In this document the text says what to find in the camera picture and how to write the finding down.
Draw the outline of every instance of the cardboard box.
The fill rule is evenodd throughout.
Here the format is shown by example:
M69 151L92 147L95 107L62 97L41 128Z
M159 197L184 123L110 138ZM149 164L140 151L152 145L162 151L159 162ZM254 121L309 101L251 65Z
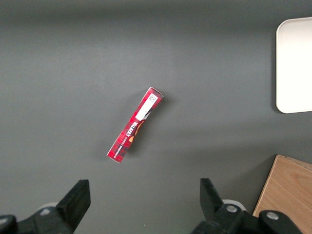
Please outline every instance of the cardboard box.
M148 89L129 122L109 150L108 157L121 163L140 127L162 98L163 95L153 87Z

